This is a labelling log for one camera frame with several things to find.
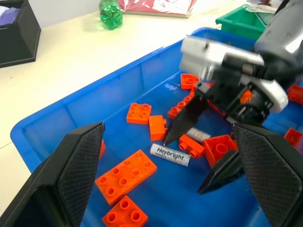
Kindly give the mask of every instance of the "battery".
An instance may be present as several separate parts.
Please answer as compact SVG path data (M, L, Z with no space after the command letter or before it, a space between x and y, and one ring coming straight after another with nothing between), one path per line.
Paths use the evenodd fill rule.
M150 153L152 155L161 157L163 159L169 160L171 162L178 163L183 166L188 166L190 155L183 152L169 149L158 144L152 144Z
M188 130L186 135L199 143L203 143L205 139L210 138L209 134L196 128L191 128Z

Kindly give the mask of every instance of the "green bin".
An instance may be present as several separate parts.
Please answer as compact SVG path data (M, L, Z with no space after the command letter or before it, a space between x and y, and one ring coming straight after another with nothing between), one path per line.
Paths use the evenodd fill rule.
M257 13L246 11L247 6L249 5L243 5L217 18L216 24L222 24L222 31L257 40L264 32L266 25L261 22Z

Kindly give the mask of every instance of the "white table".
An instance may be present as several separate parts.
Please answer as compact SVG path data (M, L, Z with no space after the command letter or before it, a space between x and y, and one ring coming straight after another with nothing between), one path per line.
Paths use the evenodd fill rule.
M0 69L0 215L30 176L9 137L18 121L200 27L218 28L216 18L243 4L220 1L189 19L124 15L114 31L98 12L78 17L42 30L36 62Z

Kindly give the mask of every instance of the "red plastic bag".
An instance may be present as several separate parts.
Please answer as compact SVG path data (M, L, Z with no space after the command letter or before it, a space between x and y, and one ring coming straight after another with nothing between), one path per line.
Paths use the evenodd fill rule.
M121 10L134 14L189 17L196 0L118 0Z

